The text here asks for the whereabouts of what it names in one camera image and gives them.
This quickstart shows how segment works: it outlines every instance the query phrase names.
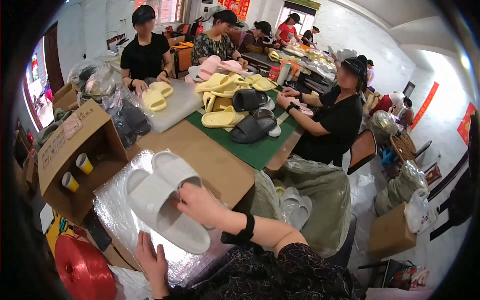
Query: black wristband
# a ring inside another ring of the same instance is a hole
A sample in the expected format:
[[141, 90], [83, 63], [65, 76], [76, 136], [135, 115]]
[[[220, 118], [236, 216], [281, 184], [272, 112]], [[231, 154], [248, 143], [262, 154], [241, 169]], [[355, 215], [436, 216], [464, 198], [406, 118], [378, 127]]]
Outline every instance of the black wristband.
[[224, 244], [244, 245], [253, 237], [253, 228], [255, 227], [255, 218], [250, 214], [247, 216], [247, 225], [237, 235], [228, 232], [222, 232], [220, 241]]

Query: bubble wrap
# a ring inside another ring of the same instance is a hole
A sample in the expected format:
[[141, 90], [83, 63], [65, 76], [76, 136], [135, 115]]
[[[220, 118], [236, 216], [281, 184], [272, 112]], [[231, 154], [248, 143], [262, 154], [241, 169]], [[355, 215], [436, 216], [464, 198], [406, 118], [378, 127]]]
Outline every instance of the bubble wrap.
[[134, 169], [143, 168], [153, 173], [151, 162], [153, 154], [150, 150], [142, 150], [114, 177], [96, 189], [94, 210], [104, 226], [111, 230], [133, 257], [138, 232], [143, 230], [150, 233], [154, 246], [162, 244], [164, 247], [165, 258], [168, 261], [168, 283], [171, 286], [187, 287], [232, 246], [222, 244], [220, 242], [222, 232], [214, 229], [208, 232], [211, 239], [208, 251], [201, 255], [190, 254], [170, 243], [136, 216], [127, 203], [123, 186], [127, 174]]

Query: paper cup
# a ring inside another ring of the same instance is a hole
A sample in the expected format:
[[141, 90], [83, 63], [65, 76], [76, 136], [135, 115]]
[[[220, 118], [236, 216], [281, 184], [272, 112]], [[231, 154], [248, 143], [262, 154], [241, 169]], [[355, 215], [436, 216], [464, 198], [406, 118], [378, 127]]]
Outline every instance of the paper cup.
[[87, 175], [92, 172], [93, 166], [90, 160], [88, 160], [87, 154], [82, 153], [77, 157], [77, 167]]
[[76, 192], [78, 189], [78, 182], [75, 180], [75, 178], [73, 178], [70, 172], [67, 172], [65, 175], [63, 175], [61, 183], [64, 187], [72, 192]]

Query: pink slipper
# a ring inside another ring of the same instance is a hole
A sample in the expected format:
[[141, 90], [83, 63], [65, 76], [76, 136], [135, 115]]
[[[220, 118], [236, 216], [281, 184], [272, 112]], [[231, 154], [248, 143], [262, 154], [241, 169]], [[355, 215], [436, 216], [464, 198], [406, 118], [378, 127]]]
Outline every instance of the pink slipper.
[[221, 69], [228, 70], [230, 72], [235, 72], [235, 73], [240, 74], [240, 75], [245, 75], [245, 76], [250, 75], [250, 72], [245, 71], [242, 68], [241, 64], [238, 61], [235, 61], [235, 60], [222, 61], [222, 62], [220, 62], [218, 67], [221, 68]]
[[201, 65], [198, 71], [198, 77], [203, 80], [209, 80], [213, 74], [218, 70], [218, 64], [220, 63], [220, 57], [212, 55], [207, 58]]

